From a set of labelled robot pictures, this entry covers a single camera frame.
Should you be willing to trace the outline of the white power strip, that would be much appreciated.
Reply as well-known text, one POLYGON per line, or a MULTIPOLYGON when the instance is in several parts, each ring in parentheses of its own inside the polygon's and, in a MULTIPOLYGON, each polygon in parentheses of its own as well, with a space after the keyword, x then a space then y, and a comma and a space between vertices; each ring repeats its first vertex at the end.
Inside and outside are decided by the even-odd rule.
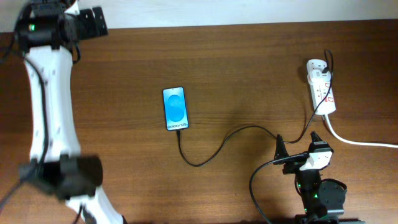
MULTIPOLYGON (((324 69, 326 69, 326 62, 319 59, 309 60, 307 62, 307 73, 313 69, 322 70, 323 73, 326 73, 324 72, 324 69)), ((310 91, 315 114, 323 116, 335 112, 336 105, 333 90, 331 89, 331 81, 328 83, 310 85, 310 91)))

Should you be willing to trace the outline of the blue Galaxy smartphone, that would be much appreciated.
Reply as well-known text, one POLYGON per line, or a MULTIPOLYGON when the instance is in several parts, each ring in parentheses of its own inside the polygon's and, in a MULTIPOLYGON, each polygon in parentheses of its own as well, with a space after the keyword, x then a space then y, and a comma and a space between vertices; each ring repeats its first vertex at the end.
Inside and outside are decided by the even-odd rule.
POLYGON ((168 131, 189 128, 185 92, 182 86, 167 88, 162 91, 165 123, 168 131))

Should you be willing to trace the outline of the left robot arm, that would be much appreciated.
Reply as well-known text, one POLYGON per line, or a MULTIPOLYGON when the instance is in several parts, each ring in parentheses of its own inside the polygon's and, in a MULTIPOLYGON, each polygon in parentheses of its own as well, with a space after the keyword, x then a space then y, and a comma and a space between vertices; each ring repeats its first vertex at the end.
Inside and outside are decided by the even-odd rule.
POLYGON ((79 42, 106 36, 100 7, 80 9, 76 1, 29 1, 14 28, 29 76, 33 138, 20 178, 76 211, 86 223, 124 223, 107 198, 98 156, 81 154, 71 98, 72 67, 79 42))

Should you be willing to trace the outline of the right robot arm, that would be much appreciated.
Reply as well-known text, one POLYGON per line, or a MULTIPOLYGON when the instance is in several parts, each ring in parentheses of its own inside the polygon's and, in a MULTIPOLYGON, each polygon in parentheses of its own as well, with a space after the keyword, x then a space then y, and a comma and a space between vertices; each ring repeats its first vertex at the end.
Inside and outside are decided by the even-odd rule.
POLYGON ((330 165, 334 150, 316 132, 311 132, 308 150, 290 156, 281 135, 276 137, 275 165, 283 165, 284 175, 295 176, 295 188, 305 213, 296 215, 295 223, 338 223, 344 214, 347 186, 335 179, 322 179, 320 171, 330 165))

